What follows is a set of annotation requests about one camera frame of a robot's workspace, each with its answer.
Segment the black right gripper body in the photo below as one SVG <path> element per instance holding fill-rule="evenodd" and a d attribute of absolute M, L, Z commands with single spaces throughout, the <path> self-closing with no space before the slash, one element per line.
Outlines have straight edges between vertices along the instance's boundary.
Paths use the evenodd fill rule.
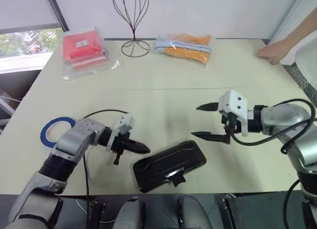
<path fill-rule="evenodd" d="M 228 113 L 221 117 L 221 123 L 224 124 L 225 135 L 223 136 L 223 143 L 230 143 L 231 135 L 234 133 L 241 133 L 241 122 L 233 113 Z"/>

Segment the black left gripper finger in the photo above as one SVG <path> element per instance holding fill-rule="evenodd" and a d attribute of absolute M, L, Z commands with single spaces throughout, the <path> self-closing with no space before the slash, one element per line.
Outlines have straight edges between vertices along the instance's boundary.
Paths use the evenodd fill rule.
<path fill-rule="evenodd" d="M 148 148 L 147 147 L 126 147 L 126 150 L 136 153 L 136 154 L 147 154 Z"/>
<path fill-rule="evenodd" d="M 129 148 L 131 150 L 149 150 L 145 144 L 131 139 L 129 140 Z"/>

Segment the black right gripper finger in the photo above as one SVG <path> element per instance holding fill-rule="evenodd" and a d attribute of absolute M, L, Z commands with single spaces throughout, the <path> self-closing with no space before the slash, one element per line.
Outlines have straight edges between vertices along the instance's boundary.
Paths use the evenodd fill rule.
<path fill-rule="evenodd" d="M 216 112 L 218 110 L 218 103 L 207 103 L 200 105 L 196 110 L 206 111 L 206 112 Z"/>
<path fill-rule="evenodd" d="M 192 132 L 191 134 L 206 141 L 230 144 L 230 135 L 228 134 L 226 135 L 212 134 L 211 132 L 208 132 L 208 131 L 197 131 L 197 132 Z"/>

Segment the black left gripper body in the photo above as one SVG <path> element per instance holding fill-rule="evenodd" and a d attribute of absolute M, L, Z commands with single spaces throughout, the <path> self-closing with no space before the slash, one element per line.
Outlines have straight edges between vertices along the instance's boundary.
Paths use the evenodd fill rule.
<path fill-rule="evenodd" d="M 115 137 L 113 144 L 112 144 L 112 152 L 116 154 L 116 157 L 114 159 L 113 164 L 118 165 L 119 159 L 121 155 L 123 154 L 123 151 L 126 148 L 127 143 L 130 139 L 130 132 L 127 132 L 125 134 L 118 134 L 118 136 Z"/>

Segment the person's bare hand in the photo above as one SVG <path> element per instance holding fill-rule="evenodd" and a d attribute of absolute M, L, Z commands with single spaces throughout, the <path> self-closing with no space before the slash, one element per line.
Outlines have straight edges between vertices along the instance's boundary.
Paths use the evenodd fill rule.
<path fill-rule="evenodd" d="M 256 53 L 258 58 L 264 58 L 270 64 L 278 64 L 289 52 L 290 47 L 286 40 L 278 41 L 259 49 Z"/>

